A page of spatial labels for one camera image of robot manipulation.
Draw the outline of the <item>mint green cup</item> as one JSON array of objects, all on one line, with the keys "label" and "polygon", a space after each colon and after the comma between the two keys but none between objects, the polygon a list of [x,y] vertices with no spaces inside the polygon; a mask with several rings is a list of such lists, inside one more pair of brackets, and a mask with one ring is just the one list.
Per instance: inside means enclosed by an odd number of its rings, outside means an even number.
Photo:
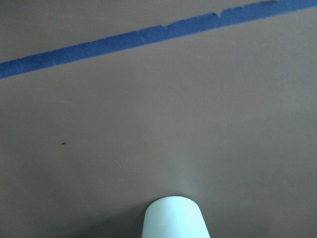
[{"label": "mint green cup", "polygon": [[143,238],[209,238],[199,206],[182,196],[168,196],[148,206]]}]

